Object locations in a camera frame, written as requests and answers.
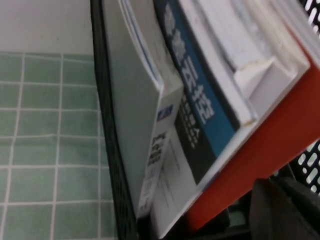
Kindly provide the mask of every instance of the tile grout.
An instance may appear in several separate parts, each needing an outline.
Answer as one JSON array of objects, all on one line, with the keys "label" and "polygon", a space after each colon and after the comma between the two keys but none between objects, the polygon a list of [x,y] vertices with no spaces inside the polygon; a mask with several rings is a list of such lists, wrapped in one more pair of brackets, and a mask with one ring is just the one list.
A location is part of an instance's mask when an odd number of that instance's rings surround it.
[{"label": "tile grout", "polygon": [[[104,204],[113,204],[112,200],[100,200]],[[22,202],[0,202],[0,207],[4,206],[43,206],[43,205],[63,205],[63,204],[98,204],[99,200],[65,200],[65,201],[22,201]]]},{"label": "tile grout", "polygon": [[[114,201],[113,199],[110,200],[102,200],[102,170],[106,169],[108,170],[109,167],[107,165],[102,165],[102,146],[101,146],[101,140],[104,140],[105,138],[101,136],[101,112],[100,112],[100,107],[99,107],[99,98],[97,98],[97,109],[62,109],[62,93],[64,91],[64,87],[84,87],[84,88],[97,88],[96,85],[90,85],[90,84],[68,84],[68,83],[63,83],[63,69],[64,64],[66,62],[75,62],[75,63],[89,63],[91,62],[86,62],[85,60],[72,60],[72,59],[66,59],[64,58],[63,54],[60,54],[60,58],[54,58],[54,57],[46,57],[46,56],[34,56],[34,55],[26,55],[25,53],[22,54],[22,72],[21,72],[21,80],[20,81],[1,81],[0,80],[0,87],[3,85],[19,85],[19,100],[18,100],[18,108],[6,108],[6,107],[0,107],[0,111],[52,111],[52,112],[58,112],[58,131],[57,134],[43,134],[43,135],[21,135],[18,136],[18,127],[19,127],[19,117],[18,114],[16,116],[16,125],[15,125],[15,133],[13,136],[0,136],[1,139],[9,139],[12,140],[12,145],[10,147],[10,157],[9,157],[9,164],[8,165],[0,165],[0,169],[8,169],[7,178],[9,179],[7,181],[7,191],[6,192],[6,199],[5,202],[1,203],[0,202],[0,207],[3,207],[3,214],[2,214],[2,222],[0,226],[0,240],[3,240],[4,234],[7,236],[7,233],[5,233],[5,228],[8,228],[8,226],[5,226],[6,224],[6,218],[9,216],[6,216],[10,214],[10,211],[8,212],[8,206],[41,206],[41,205],[52,205],[52,212],[51,212],[51,225],[50,225],[50,240],[53,240],[55,237],[55,226],[56,220],[58,221],[58,216],[56,216],[56,206],[57,205],[62,205],[62,204],[86,204],[86,203],[95,203],[98,205],[98,226],[97,226],[97,238],[72,238],[69,240],[116,240],[118,239],[115,236],[112,237],[102,237],[102,213],[101,213],[101,207],[102,203],[110,203],[113,204]],[[60,60],[60,83],[45,83],[45,82],[25,82],[25,61],[26,58],[39,58],[39,59],[53,59],[56,60],[57,62]],[[22,108],[21,105],[23,105],[21,102],[22,97],[21,95],[23,94],[23,89],[24,86],[53,86],[53,87],[59,87],[59,108]],[[63,135],[61,134],[61,116],[62,112],[85,112],[85,111],[91,111],[97,114],[97,136],[81,136],[81,135]],[[48,164],[48,165],[14,165],[13,163],[13,155],[15,153],[15,142],[16,139],[33,139],[33,138],[50,138],[50,137],[57,137],[56,139],[56,150],[55,150],[55,164]],[[60,161],[60,146],[62,145],[61,139],[62,138],[73,138],[73,139],[90,139],[90,140],[97,140],[97,165],[85,165],[85,164],[59,164]],[[59,169],[62,168],[83,168],[83,169],[97,169],[98,173],[98,194],[97,196],[94,196],[94,198],[97,197],[97,200],[95,199],[88,199],[88,200],[69,200],[69,201],[57,201],[57,191],[58,191],[58,175],[59,175]],[[52,201],[39,201],[39,202],[9,202],[10,200],[10,190],[11,190],[11,175],[14,173],[13,170],[19,170],[19,169],[54,169],[54,186],[53,186],[53,198]]]},{"label": "tile grout", "polygon": [[[20,85],[20,81],[5,81],[0,80],[0,85]],[[31,85],[31,86],[48,86],[48,87],[60,87],[60,83],[50,83],[50,82],[33,82],[25,81],[22,85]],[[75,84],[75,83],[63,83],[63,87],[72,87],[72,88],[91,88],[96,89],[96,85],[89,84]]]},{"label": "tile grout", "polygon": [[13,158],[14,158],[14,145],[16,143],[16,138],[18,135],[20,108],[21,108],[22,94],[23,94],[23,87],[24,87],[23,83],[25,80],[25,60],[26,60],[25,54],[23,54],[21,58],[21,79],[20,79],[20,85],[19,85],[20,87],[19,87],[19,95],[18,95],[18,106],[16,111],[14,134],[12,138],[12,144],[10,147],[9,165],[8,165],[7,181],[6,181],[6,192],[5,192],[5,199],[4,199],[3,213],[2,213],[2,220],[1,220],[1,227],[0,227],[0,240],[4,239],[4,231],[5,231],[7,211],[8,211],[7,204],[9,202],[10,188],[11,188],[11,165],[13,163]]},{"label": "tile grout", "polygon": [[[54,56],[41,56],[37,55],[36,52],[23,52],[21,55],[25,55],[26,58],[30,59],[43,59],[43,60],[53,60],[53,61],[59,61],[60,57],[54,57]],[[1,52],[0,56],[9,56],[9,57],[20,57],[19,53],[16,52]],[[79,60],[79,59],[72,59],[72,58],[64,58],[65,62],[72,62],[72,63],[80,63],[80,64],[94,64],[94,60]]]},{"label": "tile grout", "polygon": [[[17,139],[35,139],[35,138],[51,138],[57,137],[57,134],[43,134],[43,135],[22,135],[16,136]],[[80,135],[65,135],[60,134],[61,138],[70,138],[70,139],[99,139],[97,136],[80,136]],[[0,136],[0,139],[13,139],[14,136]]]},{"label": "tile grout", "polygon": [[[0,111],[16,111],[16,107],[0,107]],[[78,108],[78,109],[58,109],[58,108],[29,108],[21,107],[20,111],[37,111],[37,112],[98,112],[96,109]]]},{"label": "tile grout", "polygon": [[[75,168],[75,169],[105,169],[108,170],[108,166],[98,166],[98,165],[85,165],[85,164],[58,164],[57,165],[58,169],[70,169],[70,168]],[[53,164],[48,164],[48,165],[0,165],[0,169],[55,169],[56,165]]]},{"label": "tile grout", "polygon": [[99,103],[99,96],[97,94],[97,131],[98,131],[98,139],[97,139],[97,144],[98,144],[98,239],[101,238],[101,143],[100,143],[100,114],[99,114],[99,108],[100,108],[100,103]]},{"label": "tile grout", "polygon": [[51,226],[50,226],[50,240],[54,240],[55,232],[55,218],[56,218],[56,201],[57,201],[57,188],[58,188],[58,164],[60,154],[60,131],[61,131],[61,116],[62,116],[62,96],[63,96],[63,70],[64,70],[64,55],[60,56],[60,91],[59,91],[59,116],[57,127],[57,140],[56,140],[56,156],[54,168],[54,182],[53,182],[53,205],[51,213]]}]

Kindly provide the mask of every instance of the book spine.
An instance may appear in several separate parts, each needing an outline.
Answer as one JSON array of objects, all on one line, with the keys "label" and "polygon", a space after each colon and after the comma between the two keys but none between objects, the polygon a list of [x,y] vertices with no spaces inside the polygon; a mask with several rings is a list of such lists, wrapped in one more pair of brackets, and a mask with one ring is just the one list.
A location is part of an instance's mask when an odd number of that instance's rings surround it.
[{"label": "book spine", "polygon": [[167,47],[184,84],[175,127],[198,184],[240,128],[240,123],[208,66],[180,2],[153,2]]},{"label": "book spine", "polygon": [[147,216],[151,210],[181,97],[182,89],[178,89],[161,99],[160,111],[157,114],[155,131],[152,137],[151,151],[145,168],[137,218]]}]

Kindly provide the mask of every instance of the orange folder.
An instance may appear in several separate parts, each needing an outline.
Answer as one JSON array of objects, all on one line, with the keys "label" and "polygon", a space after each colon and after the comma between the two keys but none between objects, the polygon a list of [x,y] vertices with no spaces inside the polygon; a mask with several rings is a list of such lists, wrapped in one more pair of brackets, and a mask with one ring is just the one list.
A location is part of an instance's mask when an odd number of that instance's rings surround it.
[{"label": "orange folder", "polygon": [[320,70],[309,61],[310,69],[188,210],[192,232],[320,137]]}]

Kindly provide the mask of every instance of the white wall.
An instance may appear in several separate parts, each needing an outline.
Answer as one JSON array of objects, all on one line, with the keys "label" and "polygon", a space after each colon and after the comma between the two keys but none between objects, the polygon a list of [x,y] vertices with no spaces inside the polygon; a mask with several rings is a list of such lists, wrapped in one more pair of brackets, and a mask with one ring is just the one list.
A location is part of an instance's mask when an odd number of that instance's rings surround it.
[{"label": "white wall", "polygon": [[0,0],[0,51],[92,54],[90,0]]}]

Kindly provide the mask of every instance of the blue book cover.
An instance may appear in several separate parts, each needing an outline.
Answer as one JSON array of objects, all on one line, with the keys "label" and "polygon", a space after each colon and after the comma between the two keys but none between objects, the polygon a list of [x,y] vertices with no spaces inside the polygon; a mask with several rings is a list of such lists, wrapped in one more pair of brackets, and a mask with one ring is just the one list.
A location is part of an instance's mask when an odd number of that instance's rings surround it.
[{"label": "blue book cover", "polygon": [[184,84],[175,127],[198,184],[240,123],[216,81],[177,0],[154,0],[166,45]]}]

